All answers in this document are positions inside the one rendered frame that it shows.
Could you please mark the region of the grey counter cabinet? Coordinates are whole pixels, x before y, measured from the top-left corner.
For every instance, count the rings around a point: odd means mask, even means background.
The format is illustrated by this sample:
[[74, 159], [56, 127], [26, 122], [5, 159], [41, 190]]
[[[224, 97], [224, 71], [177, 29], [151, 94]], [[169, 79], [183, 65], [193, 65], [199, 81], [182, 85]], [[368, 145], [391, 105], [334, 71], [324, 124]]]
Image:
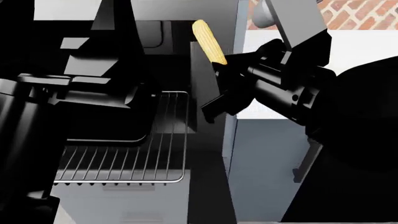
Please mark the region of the grey counter cabinet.
[[238, 222], [279, 222], [300, 184], [292, 170], [309, 148], [305, 128], [287, 119], [240, 119], [229, 187]]

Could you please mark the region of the grey rounded object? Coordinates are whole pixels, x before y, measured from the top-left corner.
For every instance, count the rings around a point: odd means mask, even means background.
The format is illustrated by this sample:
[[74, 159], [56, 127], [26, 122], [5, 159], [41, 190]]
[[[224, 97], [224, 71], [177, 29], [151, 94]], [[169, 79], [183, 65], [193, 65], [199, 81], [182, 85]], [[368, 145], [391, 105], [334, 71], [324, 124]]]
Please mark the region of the grey rounded object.
[[254, 7], [252, 22], [260, 29], [265, 29], [275, 25], [275, 20], [265, 0], [259, 0], [257, 5]]

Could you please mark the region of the black baking tray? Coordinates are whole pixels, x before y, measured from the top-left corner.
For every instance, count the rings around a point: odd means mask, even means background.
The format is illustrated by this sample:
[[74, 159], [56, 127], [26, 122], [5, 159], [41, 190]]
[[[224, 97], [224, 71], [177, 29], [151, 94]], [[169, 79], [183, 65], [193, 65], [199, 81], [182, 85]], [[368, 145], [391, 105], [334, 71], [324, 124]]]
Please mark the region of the black baking tray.
[[150, 133], [157, 106], [143, 104], [135, 108], [116, 108], [64, 103], [67, 112], [68, 141], [93, 144], [135, 144]]

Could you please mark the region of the stainless steel oven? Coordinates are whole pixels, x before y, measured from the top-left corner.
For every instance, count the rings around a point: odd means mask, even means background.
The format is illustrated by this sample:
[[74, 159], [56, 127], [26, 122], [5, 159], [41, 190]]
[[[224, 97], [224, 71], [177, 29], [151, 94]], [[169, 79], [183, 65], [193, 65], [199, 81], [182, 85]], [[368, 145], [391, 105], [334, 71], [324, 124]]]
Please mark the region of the stainless steel oven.
[[[91, 20], [101, 0], [36, 0], [35, 65], [63, 74], [62, 20]], [[190, 96], [185, 176], [171, 184], [58, 184], [52, 192], [76, 224], [236, 224], [222, 159], [225, 116], [207, 123], [201, 106], [220, 95], [217, 77], [192, 32], [204, 20], [233, 53], [238, 0], [131, 0], [144, 49], [135, 76], [159, 91]]]

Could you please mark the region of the yellow corn cob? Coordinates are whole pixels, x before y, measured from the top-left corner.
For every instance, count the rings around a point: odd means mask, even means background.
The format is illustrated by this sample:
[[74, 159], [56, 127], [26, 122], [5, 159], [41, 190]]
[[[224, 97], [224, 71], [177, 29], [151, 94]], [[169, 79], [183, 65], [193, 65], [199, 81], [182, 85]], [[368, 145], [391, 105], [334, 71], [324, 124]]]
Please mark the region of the yellow corn cob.
[[193, 35], [211, 63], [227, 65], [226, 57], [215, 39], [209, 25], [204, 20], [192, 24]]

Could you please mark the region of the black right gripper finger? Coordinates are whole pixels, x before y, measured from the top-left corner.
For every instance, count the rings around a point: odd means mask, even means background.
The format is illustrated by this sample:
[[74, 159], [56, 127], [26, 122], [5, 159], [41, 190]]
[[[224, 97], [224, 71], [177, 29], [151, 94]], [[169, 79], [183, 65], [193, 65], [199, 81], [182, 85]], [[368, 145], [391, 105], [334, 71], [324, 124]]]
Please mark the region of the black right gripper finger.
[[223, 113], [236, 115], [249, 106], [249, 94], [234, 91], [214, 98], [210, 102], [201, 106], [201, 111], [207, 123], [214, 123], [215, 118]]
[[212, 58], [212, 67], [217, 77], [222, 74], [246, 76], [248, 67], [257, 59], [257, 52], [245, 54], [223, 55], [218, 54]]

